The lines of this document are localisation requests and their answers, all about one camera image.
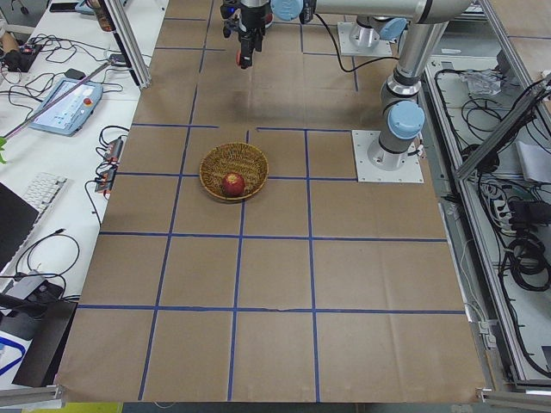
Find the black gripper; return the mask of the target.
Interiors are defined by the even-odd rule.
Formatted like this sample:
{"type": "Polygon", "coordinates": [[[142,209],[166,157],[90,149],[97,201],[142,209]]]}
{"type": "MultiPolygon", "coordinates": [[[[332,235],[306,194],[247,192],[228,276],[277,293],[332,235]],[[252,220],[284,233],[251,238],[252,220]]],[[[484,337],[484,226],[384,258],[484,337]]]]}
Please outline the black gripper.
{"type": "Polygon", "coordinates": [[[221,4],[223,35],[226,39],[232,33],[238,35],[240,48],[236,57],[241,69],[252,66],[254,51],[261,52],[266,27],[273,18],[270,1],[224,0],[221,4]]]}

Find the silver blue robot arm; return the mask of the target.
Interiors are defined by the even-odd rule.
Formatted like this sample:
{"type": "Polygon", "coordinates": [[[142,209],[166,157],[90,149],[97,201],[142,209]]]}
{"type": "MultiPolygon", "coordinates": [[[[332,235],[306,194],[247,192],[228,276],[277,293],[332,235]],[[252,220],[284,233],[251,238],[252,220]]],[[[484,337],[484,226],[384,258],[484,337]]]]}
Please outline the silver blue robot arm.
{"type": "Polygon", "coordinates": [[[386,171],[400,169],[411,143],[425,122],[424,111],[416,103],[421,76],[449,21],[462,14],[469,1],[224,1],[220,5],[223,35],[238,35],[237,64],[252,66],[253,53],[261,52],[269,16],[302,24],[323,14],[356,15],[374,29],[381,39],[391,23],[410,24],[398,63],[381,89],[385,126],[368,148],[368,159],[386,171]]]}

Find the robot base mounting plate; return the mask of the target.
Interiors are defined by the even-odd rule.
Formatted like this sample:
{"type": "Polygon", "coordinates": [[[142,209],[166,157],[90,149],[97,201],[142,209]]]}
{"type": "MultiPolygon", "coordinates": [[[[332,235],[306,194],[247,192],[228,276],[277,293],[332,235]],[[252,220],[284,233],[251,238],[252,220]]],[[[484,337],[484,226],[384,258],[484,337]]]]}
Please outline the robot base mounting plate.
{"type": "Polygon", "coordinates": [[[418,155],[411,155],[415,145],[401,154],[385,151],[379,131],[352,130],[352,142],[359,182],[422,184],[423,173],[418,155]]]}

